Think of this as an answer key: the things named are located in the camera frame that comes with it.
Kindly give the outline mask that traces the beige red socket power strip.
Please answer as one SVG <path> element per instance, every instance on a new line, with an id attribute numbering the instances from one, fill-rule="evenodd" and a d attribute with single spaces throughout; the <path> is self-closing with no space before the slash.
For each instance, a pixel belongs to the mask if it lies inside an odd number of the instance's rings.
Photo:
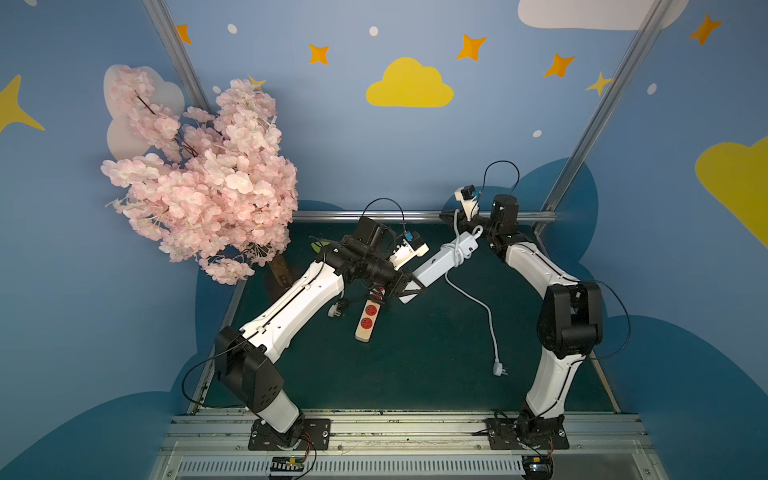
<path id="1" fill-rule="evenodd" d="M 381 305 L 375 301 L 367 300 L 358 322 L 355 339 L 367 343 L 370 341 Z"/>

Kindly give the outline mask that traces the small white adapter strip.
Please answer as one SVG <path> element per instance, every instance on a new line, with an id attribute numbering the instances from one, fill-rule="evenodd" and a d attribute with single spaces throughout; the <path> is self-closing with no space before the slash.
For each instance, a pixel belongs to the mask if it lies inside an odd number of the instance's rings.
<path id="1" fill-rule="evenodd" d="M 429 287 L 448 271 L 468 260 L 478 249 L 479 237 L 480 233 L 461 233 L 454 241 L 442 245 L 435 255 L 426 260 L 413 272 L 413 275 L 426 288 Z"/>

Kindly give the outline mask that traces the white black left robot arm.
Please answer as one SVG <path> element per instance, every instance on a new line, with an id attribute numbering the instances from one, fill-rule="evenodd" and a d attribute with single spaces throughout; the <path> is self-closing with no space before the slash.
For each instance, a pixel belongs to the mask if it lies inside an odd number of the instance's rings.
<path id="1" fill-rule="evenodd" d="M 405 268 L 429 247 L 417 233 L 404 232 L 391 251 L 380 245 L 390 228 L 368 217 L 359 218 L 355 231 L 339 241 L 320 240 L 319 253 L 306 272 L 267 310 L 236 330 L 224 327 L 215 342 L 215 377 L 273 432 L 299 435 L 301 410 L 283 391 L 276 368 L 293 337 L 347 284 L 368 281 L 384 298 L 411 293 L 407 285 L 424 284 Z"/>

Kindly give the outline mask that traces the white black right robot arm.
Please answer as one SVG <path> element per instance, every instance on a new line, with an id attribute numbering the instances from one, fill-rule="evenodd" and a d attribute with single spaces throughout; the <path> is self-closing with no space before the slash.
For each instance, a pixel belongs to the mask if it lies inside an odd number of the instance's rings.
<path id="1" fill-rule="evenodd" d="M 568 274 L 530 242 L 519 231 L 518 212 L 516 197 L 498 194 L 484 228 L 494 253 L 541 297 L 541 357 L 522 416 L 529 424 L 554 423 L 564 417 L 579 367 L 602 341 L 602 294 L 596 283 Z"/>

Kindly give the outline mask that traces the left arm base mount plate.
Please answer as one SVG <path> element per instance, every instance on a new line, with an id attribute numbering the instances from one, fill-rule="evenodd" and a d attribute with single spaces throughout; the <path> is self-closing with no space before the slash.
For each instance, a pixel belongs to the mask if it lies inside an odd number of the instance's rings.
<path id="1" fill-rule="evenodd" d="M 298 451 L 309 447 L 325 451 L 329 448 L 331 426 L 329 418 L 299 417 L 285 433 L 280 433 L 265 420 L 256 420 L 251 428 L 248 450 Z"/>

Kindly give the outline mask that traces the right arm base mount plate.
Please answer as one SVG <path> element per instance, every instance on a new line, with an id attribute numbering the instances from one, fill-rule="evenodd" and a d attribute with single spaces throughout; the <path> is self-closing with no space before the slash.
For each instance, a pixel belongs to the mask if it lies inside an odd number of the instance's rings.
<path id="1" fill-rule="evenodd" d="M 492 450 L 528 450 L 545 453 L 568 450 L 569 439 L 563 429 L 556 431 L 528 431 L 523 422 L 506 417 L 484 420 L 486 436 Z"/>

